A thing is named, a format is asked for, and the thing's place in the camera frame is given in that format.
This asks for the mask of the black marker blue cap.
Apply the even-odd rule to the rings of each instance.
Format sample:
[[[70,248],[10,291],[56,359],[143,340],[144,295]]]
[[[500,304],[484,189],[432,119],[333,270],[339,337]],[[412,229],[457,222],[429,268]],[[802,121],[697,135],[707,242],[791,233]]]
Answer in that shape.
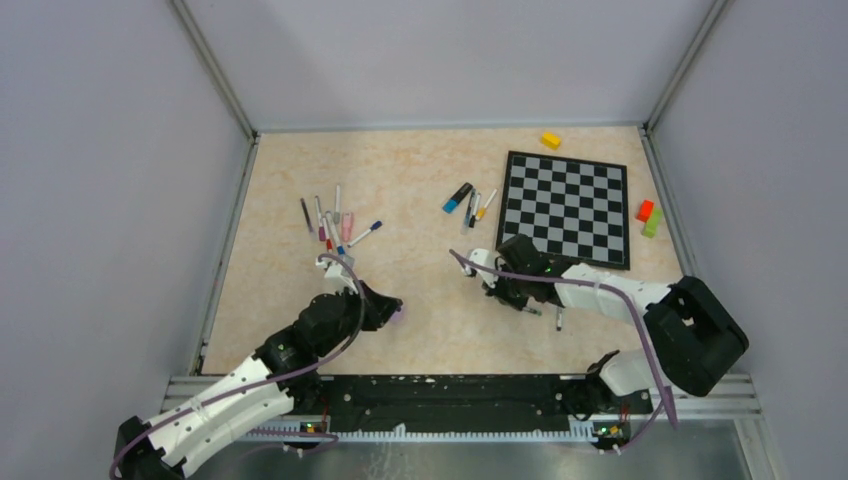
[[[472,190],[473,185],[469,182],[465,182],[444,203],[444,205],[442,206],[442,211],[447,214],[451,214],[468,197]]]

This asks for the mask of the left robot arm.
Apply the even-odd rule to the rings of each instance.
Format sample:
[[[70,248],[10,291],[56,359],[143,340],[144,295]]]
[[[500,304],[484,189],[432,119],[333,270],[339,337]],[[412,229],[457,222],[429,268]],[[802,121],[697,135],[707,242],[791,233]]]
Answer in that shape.
[[[187,479],[264,422],[314,410],[321,397],[318,368],[402,308],[401,299],[366,284],[314,297],[291,325],[210,387],[148,420],[124,421],[110,478]]]

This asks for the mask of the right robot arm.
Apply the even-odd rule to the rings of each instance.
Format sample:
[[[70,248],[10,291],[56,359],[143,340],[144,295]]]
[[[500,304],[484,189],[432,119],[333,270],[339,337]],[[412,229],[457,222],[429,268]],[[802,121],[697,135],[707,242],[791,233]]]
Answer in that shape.
[[[529,300],[563,310],[598,313],[632,325],[641,346],[593,364],[589,404],[612,412],[627,395],[674,386],[704,397],[748,350],[747,335],[701,279],[670,284],[634,280],[586,263],[540,253],[523,234],[497,250],[469,253],[469,276],[480,275],[487,295],[516,310]]]

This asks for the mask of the white pen grey cap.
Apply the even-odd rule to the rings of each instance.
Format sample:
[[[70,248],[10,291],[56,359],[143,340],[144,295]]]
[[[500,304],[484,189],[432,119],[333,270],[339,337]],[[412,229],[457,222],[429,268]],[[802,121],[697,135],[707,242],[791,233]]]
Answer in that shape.
[[[341,208],[342,200],[341,200],[341,194],[342,194],[342,187],[341,187],[341,185],[340,185],[340,184],[337,184],[337,185],[335,186],[335,193],[334,193],[334,209],[333,209],[333,222],[334,222],[336,225],[338,225],[338,224],[341,222],[341,216],[342,216],[342,208]]]

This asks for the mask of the black white chessboard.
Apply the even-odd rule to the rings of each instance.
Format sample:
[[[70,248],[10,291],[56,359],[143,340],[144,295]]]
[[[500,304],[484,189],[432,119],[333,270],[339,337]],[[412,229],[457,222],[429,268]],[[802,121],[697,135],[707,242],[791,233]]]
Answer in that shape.
[[[628,271],[628,211],[626,166],[510,151],[495,244],[521,234],[550,257]]]

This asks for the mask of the green curved block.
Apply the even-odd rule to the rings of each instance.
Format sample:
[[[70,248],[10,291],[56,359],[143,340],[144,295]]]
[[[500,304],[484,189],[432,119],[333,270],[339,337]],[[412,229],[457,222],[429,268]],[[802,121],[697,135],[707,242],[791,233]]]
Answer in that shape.
[[[660,208],[652,210],[650,216],[644,223],[642,235],[646,238],[654,238],[657,234],[659,225],[664,217],[664,213]]]

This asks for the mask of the red block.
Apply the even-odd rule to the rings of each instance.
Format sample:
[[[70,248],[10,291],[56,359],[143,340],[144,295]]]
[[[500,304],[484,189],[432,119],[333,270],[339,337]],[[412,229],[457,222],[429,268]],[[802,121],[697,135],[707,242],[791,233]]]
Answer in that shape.
[[[655,203],[651,200],[643,200],[637,210],[635,218],[641,222],[647,222],[655,209]]]

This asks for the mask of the yellow block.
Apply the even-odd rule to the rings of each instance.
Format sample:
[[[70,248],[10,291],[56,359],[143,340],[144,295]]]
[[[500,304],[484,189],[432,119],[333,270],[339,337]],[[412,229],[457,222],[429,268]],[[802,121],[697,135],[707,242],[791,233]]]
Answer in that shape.
[[[554,133],[544,132],[540,136],[540,142],[551,150],[558,150],[561,146],[562,139]]]

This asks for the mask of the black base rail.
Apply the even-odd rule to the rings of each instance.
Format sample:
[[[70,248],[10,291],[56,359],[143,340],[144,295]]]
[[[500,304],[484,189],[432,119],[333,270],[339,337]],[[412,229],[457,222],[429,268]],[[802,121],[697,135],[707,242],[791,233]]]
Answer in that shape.
[[[564,432],[604,415],[653,410],[648,391],[623,397],[584,374],[323,376],[294,414],[326,420],[334,432]]]

